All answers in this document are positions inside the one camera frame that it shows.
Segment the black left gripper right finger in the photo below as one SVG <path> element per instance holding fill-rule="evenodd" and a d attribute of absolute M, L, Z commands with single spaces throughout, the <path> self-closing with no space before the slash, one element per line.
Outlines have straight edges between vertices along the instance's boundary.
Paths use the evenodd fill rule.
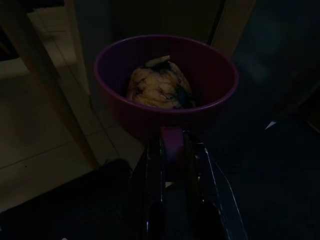
<path fill-rule="evenodd" d="M 176 134 L 183 153 L 185 239 L 248 239 L 231 185 L 205 144 L 189 131 Z"/>

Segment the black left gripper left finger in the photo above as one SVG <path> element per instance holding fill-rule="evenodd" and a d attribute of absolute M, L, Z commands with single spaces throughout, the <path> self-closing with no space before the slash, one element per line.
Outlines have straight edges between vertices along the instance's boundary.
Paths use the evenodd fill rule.
<path fill-rule="evenodd" d="M 131 177 L 133 240 L 160 240 L 165 228 L 165 149 L 160 136 L 150 140 Z"/>

